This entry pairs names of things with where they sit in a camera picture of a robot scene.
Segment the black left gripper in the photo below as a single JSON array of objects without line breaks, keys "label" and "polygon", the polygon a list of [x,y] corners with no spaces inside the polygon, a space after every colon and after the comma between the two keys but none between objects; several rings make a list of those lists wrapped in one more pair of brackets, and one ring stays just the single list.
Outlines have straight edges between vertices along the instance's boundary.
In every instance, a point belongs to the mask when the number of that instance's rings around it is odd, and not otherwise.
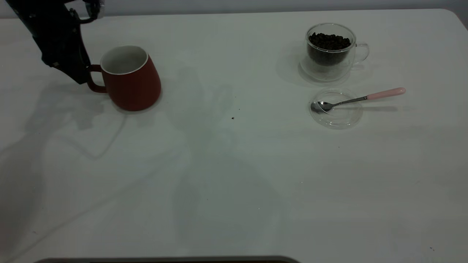
[{"label": "black left gripper", "polygon": [[33,39],[42,61],[78,84],[92,80],[89,56],[81,34],[82,20],[74,9],[49,9],[35,13]]}]

